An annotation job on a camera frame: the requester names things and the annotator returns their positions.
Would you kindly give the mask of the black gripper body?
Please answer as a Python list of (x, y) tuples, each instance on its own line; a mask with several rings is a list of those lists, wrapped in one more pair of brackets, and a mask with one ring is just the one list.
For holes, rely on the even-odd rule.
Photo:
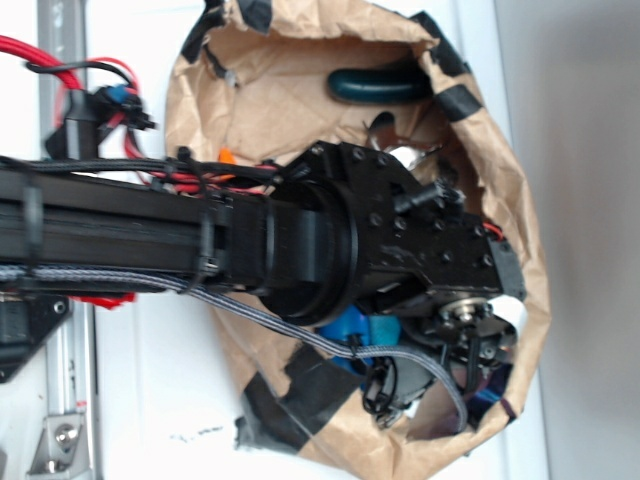
[(475, 423), (513, 361), (519, 330), (493, 302), (525, 297), (517, 256), (500, 229), (466, 211), (448, 179), (420, 184), (390, 155), (361, 147), (349, 161), (366, 213), (367, 280), (353, 306), (401, 324), (397, 345), (366, 346), (377, 354), (367, 358), (363, 407), (385, 429), (437, 385), (458, 425)]

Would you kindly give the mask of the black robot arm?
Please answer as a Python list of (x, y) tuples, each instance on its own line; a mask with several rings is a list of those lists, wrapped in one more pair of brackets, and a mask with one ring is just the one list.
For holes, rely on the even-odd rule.
[(165, 160), (1, 162), (1, 291), (186, 294), (366, 371), (391, 425), (434, 383), (465, 396), (509, 364), (518, 328), (493, 301), (526, 296), (501, 232), (444, 179), (319, 142), (284, 166)]

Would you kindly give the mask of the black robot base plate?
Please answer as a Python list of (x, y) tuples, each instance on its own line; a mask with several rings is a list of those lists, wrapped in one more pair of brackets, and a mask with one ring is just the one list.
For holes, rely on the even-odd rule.
[(2, 299), (1, 383), (12, 381), (70, 315), (70, 300), (65, 296)]

